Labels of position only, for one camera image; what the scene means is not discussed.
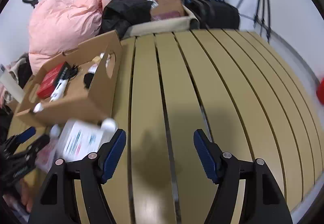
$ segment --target white cap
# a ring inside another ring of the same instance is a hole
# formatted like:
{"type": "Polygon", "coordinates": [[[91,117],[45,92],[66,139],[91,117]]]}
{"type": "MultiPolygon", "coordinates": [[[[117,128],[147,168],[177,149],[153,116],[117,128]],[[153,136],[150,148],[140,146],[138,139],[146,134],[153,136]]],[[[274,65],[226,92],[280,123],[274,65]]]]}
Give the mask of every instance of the white cap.
{"type": "Polygon", "coordinates": [[[34,108],[34,110],[33,110],[33,112],[39,112],[39,111],[42,111],[44,108],[43,108],[43,106],[42,106],[42,103],[37,103],[36,104],[36,106],[35,106],[35,108],[34,108]]]}
{"type": "Polygon", "coordinates": [[[118,125],[114,119],[107,118],[102,121],[101,129],[115,133],[118,129],[118,125]]]}
{"type": "Polygon", "coordinates": [[[58,138],[61,133],[61,128],[58,124],[54,124],[53,127],[50,130],[50,137],[51,138],[58,138]]]}

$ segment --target metal screw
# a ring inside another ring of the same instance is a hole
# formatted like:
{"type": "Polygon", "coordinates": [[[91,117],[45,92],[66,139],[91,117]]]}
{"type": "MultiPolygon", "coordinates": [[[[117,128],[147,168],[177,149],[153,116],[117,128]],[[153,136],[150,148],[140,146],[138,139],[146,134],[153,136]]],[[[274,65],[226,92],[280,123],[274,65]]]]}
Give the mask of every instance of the metal screw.
{"type": "Polygon", "coordinates": [[[97,157],[97,154],[96,153],[91,153],[91,154],[88,155],[88,157],[90,159],[95,159],[97,157]]]}
{"type": "Polygon", "coordinates": [[[57,159],[57,160],[55,161],[55,164],[56,164],[57,166],[63,164],[63,159],[57,159]]]}
{"type": "Polygon", "coordinates": [[[231,158],[232,157],[232,154],[229,153],[229,152],[224,152],[223,153],[223,157],[225,157],[225,158],[231,158]]]}
{"type": "Polygon", "coordinates": [[[261,159],[261,158],[258,158],[258,159],[257,159],[257,163],[258,163],[260,166],[263,166],[263,165],[264,165],[264,160],[261,159]]]}

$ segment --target black bag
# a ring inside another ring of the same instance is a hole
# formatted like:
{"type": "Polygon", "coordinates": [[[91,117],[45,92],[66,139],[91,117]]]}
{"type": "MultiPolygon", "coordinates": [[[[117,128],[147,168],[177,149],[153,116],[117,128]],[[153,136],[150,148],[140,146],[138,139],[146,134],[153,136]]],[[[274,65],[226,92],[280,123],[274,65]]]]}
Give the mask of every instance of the black bag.
{"type": "Polygon", "coordinates": [[[239,29],[238,9],[224,0],[182,0],[182,2],[200,21],[202,29],[239,29]]]}
{"type": "Polygon", "coordinates": [[[122,39],[130,26],[151,21],[152,1],[111,0],[103,10],[99,35],[117,30],[122,39]]]}

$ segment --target red object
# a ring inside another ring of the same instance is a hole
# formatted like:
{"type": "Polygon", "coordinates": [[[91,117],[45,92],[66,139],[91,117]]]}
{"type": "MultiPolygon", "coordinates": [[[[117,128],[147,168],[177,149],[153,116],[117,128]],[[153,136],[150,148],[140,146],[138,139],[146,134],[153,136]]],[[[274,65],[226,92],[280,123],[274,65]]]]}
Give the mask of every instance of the red object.
{"type": "Polygon", "coordinates": [[[316,95],[320,103],[324,104],[324,79],[322,79],[320,85],[317,87],[316,95]]]}
{"type": "Polygon", "coordinates": [[[37,96],[41,99],[45,99],[51,96],[55,90],[57,83],[64,77],[70,66],[67,62],[58,64],[55,68],[50,70],[43,78],[42,83],[37,91],[37,96]]]}

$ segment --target blue gripper pad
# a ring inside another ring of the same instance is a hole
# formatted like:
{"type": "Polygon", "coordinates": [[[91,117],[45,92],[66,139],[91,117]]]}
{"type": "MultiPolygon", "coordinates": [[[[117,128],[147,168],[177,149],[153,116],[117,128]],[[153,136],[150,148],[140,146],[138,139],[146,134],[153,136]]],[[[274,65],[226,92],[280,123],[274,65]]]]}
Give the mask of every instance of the blue gripper pad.
{"type": "Polygon", "coordinates": [[[36,133],[35,127],[29,127],[17,137],[17,143],[22,144],[36,133]]]}
{"type": "Polygon", "coordinates": [[[112,178],[125,145],[126,133],[124,130],[121,130],[121,133],[119,134],[104,162],[103,174],[101,176],[102,183],[106,183],[108,179],[112,178]]]}
{"type": "Polygon", "coordinates": [[[195,145],[196,151],[200,158],[200,162],[205,170],[206,176],[211,179],[214,183],[218,181],[216,174],[216,163],[209,153],[206,144],[202,137],[206,137],[203,130],[198,129],[193,133],[193,144],[195,145]]]}

